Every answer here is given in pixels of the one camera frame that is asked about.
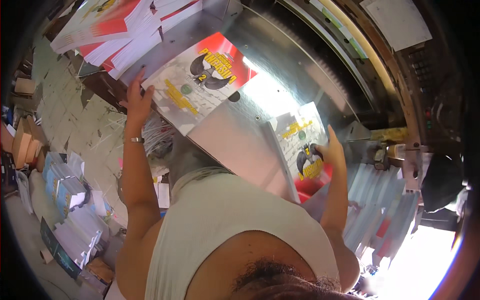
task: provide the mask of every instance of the yellow title text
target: yellow title text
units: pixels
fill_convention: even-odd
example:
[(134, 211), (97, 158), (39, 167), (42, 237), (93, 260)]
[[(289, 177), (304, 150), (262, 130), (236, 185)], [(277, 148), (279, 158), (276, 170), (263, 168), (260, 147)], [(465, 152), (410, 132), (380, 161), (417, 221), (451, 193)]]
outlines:
[(303, 168), (303, 175), (299, 172), (300, 181), (303, 181), (305, 177), (310, 179), (317, 177), (323, 170), (323, 167), (324, 162), (321, 159), (315, 160), (313, 164)]
[(168, 86), (167, 95), (173, 100), (173, 103), (179, 108), (188, 108), (194, 115), (198, 114), (198, 111), (168, 79), (165, 79), (165, 84)]
[(291, 125), (289, 126), (289, 128), (290, 128), (289, 131), (287, 131), (286, 133), (282, 134), (282, 137), (283, 137), (284, 139), (286, 139), (286, 138), (288, 138), (289, 136), (291, 136), (292, 134), (295, 134), (295, 133), (297, 133), (298, 131), (302, 130), (303, 128), (311, 125), (312, 123), (313, 123), (313, 121), (310, 120), (310, 121), (308, 121), (308, 122), (305, 122), (305, 123), (303, 124), (303, 126), (300, 126), (300, 124), (299, 124), (298, 122), (295, 122), (295, 123), (293, 123), (293, 124), (291, 124)]
[(237, 77), (232, 75), (232, 71), (230, 71), (232, 65), (230, 61), (225, 57), (225, 55), (220, 53), (212, 53), (208, 50), (208, 48), (204, 48), (198, 54), (206, 54), (204, 60), (208, 62), (212, 67), (215, 67), (215, 70), (222, 76), (224, 79), (230, 77), (228, 81), (229, 84), (232, 84)]

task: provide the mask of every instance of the bright light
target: bright light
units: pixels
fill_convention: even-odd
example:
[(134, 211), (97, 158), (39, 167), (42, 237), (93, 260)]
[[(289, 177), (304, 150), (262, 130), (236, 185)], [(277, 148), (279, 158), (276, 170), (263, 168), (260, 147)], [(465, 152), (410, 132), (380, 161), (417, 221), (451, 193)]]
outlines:
[(455, 233), (419, 226), (413, 236), (407, 235), (390, 269), (383, 272), (385, 286), (379, 298), (426, 300), (443, 279), (458, 247), (452, 247)]
[(300, 107), (291, 93), (267, 72), (255, 66), (246, 57), (243, 57), (242, 61), (257, 72), (257, 75), (245, 85), (243, 92), (266, 113), (278, 117)]

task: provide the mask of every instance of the floor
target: floor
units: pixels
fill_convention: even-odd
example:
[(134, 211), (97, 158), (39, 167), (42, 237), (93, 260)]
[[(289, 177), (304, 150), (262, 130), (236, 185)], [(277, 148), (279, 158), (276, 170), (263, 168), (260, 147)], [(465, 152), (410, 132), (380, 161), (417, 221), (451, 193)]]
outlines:
[(47, 39), (35, 38), (34, 47), (32, 78), (42, 85), (38, 112), (50, 148), (82, 157), (85, 179), (104, 193), (114, 219), (126, 228), (127, 209), (117, 193), (126, 116), (85, 90), (70, 60), (53, 52)]

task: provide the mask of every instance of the bracelet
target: bracelet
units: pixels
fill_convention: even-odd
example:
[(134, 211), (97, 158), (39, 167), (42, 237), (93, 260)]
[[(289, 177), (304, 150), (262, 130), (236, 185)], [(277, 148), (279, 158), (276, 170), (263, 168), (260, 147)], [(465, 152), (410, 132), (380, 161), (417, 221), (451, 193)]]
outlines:
[(134, 143), (145, 143), (145, 139), (143, 137), (133, 137), (130, 139), (130, 141)]

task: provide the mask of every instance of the hole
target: hole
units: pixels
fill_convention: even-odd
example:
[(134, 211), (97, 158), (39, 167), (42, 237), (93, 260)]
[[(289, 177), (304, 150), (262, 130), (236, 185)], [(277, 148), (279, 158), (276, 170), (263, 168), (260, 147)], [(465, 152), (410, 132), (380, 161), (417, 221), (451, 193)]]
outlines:
[(238, 100), (240, 100), (240, 93), (238, 91), (236, 91), (235, 93), (233, 93), (232, 95), (230, 95), (230, 97), (228, 97), (228, 99), (230, 100), (230, 102), (237, 102)]

